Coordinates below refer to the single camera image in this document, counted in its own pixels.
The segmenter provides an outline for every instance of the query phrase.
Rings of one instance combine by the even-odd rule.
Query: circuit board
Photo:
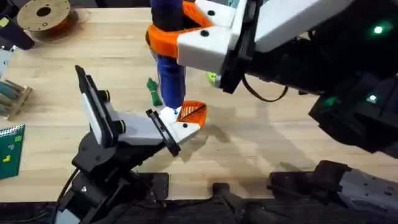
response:
[[[17,176],[25,125],[0,130],[0,179]]]

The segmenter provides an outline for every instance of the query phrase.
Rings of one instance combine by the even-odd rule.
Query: blue cylinder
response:
[[[185,98],[185,67],[177,64],[175,58],[163,55],[157,55],[156,62],[164,104],[177,109]]]
[[[152,22],[163,31],[182,30],[182,0],[150,0]],[[185,67],[177,64],[177,59],[154,54],[157,63],[160,92],[164,104],[177,109],[185,97]]]

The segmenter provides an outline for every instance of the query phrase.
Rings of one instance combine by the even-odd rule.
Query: yellow component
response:
[[[110,98],[109,98],[109,91],[105,90],[105,93],[106,93],[106,101],[107,102],[111,101]]]
[[[126,127],[124,126],[124,122],[120,120],[120,124],[122,126],[122,133],[126,131]]]
[[[15,142],[20,142],[20,141],[22,141],[22,136],[15,137]]]
[[[0,19],[0,26],[5,27],[9,21],[10,20],[8,20],[6,17],[3,17],[2,19]]]
[[[2,162],[9,162],[11,160],[11,156],[7,155],[5,159],[2,160]]]

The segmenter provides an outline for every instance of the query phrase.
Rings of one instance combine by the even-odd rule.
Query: green object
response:
[[[337,100],[336,96],[329,97],[323,103],[325,106],[333,106]]]
[[[152,96],[152,103],[154,106],[162,106],[162,100],[160,100],[159,94],[157,93],[157,84],[155,81],[153,81],[151,78],[148,79],[147,82],[147,87],[150,91],[150,94]]]
[[[373,32],[375,34],[381,34],[381,33],[383,33],[383,27],[377,26],[377,27],[374,28]]]
[[[0,179],[19,173],[25,125],[0,130]]]
[[[209,82],[214,85],[216,82],[216,73],[213,72],[206,72],[206,76],[207,76],[207,80],[209,80]]]
[[[377,103],[377,96],[376,95],[370,95],[366,101],[370,102],[370,103]]]

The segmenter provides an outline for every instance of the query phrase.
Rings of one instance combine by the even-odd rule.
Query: wooden tabletop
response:
[[[84,67],[98,88],[111,92],[119,111],[145,116],[152,106],[146,88],[157,75],[144,35],[149,9],[80,9],[87,21],[68,37],[34,49],[17,50],[4,78],[29,85],[32,92],[15,121],[26,124],[21,170],[0,180],[0,201],[55,200],[74,167],[88,122],[74,65]],[[277,97],[282,87],[249,78],[261,95]],[[290,90],[276,103],[263,103],[240,85],[233,95],[213,88],[205,72],[187,70],[187,100],[208,105],[199,135],[172,157],[164,149],[144,162],[140,172],[168,172],[170,198],[206,198],[213,182],[227,182],[243,197],[271,197],[272,171],[313,170],[322,159],[346,163],[373,175],[398,180],[398,161],[339,144],[323,133],[308,112],[315,96]]]

